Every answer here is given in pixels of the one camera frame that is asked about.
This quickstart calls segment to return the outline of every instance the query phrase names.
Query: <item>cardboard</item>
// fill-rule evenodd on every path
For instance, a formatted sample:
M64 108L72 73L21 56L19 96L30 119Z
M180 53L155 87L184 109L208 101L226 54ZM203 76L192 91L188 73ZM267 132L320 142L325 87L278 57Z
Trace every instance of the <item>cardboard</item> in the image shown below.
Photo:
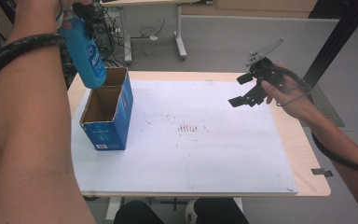
M133 96L127 68L106 68L106 81L90 91L80 126L97 150L124 150Z

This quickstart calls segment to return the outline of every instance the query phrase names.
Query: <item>table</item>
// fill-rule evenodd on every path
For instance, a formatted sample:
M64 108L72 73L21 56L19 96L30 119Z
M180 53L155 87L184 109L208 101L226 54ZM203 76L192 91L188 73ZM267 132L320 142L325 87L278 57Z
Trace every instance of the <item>table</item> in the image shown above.
M235 81L241 75L238 73L190 73L190 72L135 72L130 71L131 80L191 80L191 81ZM71 113L75 114L76 108L85 92L85 88L81 80L76 77L70 90L68 91ZM304 134L301 125L296 119L286 115L281 108L276 105L269 107L272 117L275 120L279 136L282 140L285 153L292 168L298 193L296 196L328 196L331 192L327 181L323 175L314 175L311 169L320 168L313 151L310 147L308 139ZM96 196L130 196L123 195L116 192L83 192L88 195ZM159 196L158 192L149 192L145 196ZM188 196L189 194L174 195L174 196ZM229 197L243 197L255 196L255 194L221 194L218 192L214 194L202 194L197 196L229 196Z
M187 56L185 46L182 40L182 31L181 31L181 4L184 3L194 3L199 0L117 0L112 2L103 3L101 2L102 7L116 7L118 9L118 13L120 15L121 27L124 38L124 60L127 64L131 63L131 37L128 34L126 20L127 18L127 10L130 8L142 6L142 11L136 11L132 13L134 15L138 15L139 12L145 12L152 14L153 7L155 5L176 5L176 31L174 32L175 40L177 47L179 49L179 54L182 59L185 59Z

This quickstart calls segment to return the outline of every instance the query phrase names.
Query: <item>cardboard box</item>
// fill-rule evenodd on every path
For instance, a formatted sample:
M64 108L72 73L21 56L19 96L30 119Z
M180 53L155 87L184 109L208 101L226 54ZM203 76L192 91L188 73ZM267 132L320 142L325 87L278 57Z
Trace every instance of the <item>cardboard box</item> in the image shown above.
M127 68L106 68L106 81L90 91L80 125L97 150L124 150L132 111Z

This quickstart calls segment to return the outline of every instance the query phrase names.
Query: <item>blue spray bottle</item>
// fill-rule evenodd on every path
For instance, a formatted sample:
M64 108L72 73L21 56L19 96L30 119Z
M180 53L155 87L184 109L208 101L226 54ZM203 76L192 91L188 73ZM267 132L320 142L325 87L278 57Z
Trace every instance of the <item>blue spray bottle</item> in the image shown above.
M66 47L84 85L90 89L101 87L106 79L106 69L95 41L86 33L85 22L73 11L68 11L64 20L71 22L72 29L62 27L59 32L65 37Z

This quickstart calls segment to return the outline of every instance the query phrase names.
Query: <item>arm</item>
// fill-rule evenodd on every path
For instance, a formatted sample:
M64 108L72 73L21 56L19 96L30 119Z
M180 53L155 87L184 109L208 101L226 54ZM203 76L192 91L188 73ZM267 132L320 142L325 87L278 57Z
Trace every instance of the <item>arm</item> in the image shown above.
M296 83L289 77L285 77L285 79L285 84L287 84L288 89L296 86ZM297 96L304 94L299 90L283 94L267 83L267 81L263 81L261 85L269 96L267 100L268 104L271 102L271 98L274 98L277 102L284 105L285 102L289 102ZM285 105L283 109L290 116L307 123L312 132L318 137L319 141L329 151L358 164L358 146L337 128L334 123L326 118L307 97L301 97ZM332 161L332 163L341 175L348 189L351 191L351 194L358 202L358 171L335 161Z
M75 1L62 0L68 8ZM77 2L89 3L88 0ZM7 39L57 33L58 0L17 1ZM76 183L59 47L29 51L0 72L0 223L93 223Z

